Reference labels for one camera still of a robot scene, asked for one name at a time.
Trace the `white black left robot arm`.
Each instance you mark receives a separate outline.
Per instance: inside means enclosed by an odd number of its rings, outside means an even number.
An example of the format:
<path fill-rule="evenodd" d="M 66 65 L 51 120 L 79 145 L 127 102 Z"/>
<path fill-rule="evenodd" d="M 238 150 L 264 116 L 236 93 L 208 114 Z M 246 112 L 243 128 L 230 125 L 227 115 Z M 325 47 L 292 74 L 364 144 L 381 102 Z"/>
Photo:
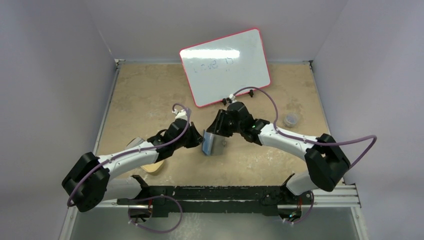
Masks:
<path fill-rule="evenodd" d="M 87 212 L 104 200 L 114 178 L 137 167 L 161 162 L 180 148 L 198 147 L 203 141 L 193 122 L 178 118 L 167 129 L 127 150 L 99 156 L 87 152 L 61 183 L 68 194 L 66 205 Z"/>

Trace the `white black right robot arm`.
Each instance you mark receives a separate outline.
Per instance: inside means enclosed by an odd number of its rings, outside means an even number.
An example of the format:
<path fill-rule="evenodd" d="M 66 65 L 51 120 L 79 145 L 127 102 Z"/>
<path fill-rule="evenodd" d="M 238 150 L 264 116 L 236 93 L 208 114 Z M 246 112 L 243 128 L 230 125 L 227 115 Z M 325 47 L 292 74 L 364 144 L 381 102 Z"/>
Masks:
<path fill-rule="evenodd" d="M 206 132 L 227 138 L 240 134 L 249 143 L 276 148 L 303 160 L 307 170 L 290 176 L 280 191 L 288 204 L 311 190 L 332 192 L 351 166 L 331 135 L 307 136 L 275 127 L 268 120 L 254 118 L 242 102 L 220 109 Z"/>

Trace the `grey leather card holder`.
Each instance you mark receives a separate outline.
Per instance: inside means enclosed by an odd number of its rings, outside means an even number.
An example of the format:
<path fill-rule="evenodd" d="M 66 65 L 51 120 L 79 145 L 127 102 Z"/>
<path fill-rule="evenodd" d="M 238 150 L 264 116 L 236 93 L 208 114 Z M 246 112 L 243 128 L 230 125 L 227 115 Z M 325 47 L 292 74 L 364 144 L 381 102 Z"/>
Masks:
<path fill-rule="evenodd" d="M 201 144 L 201 151 L 205 156 L 219 156 L 224 153 L 227 146 L 225 137 L 204 130 L 203 138 L 204 140 Z"/>

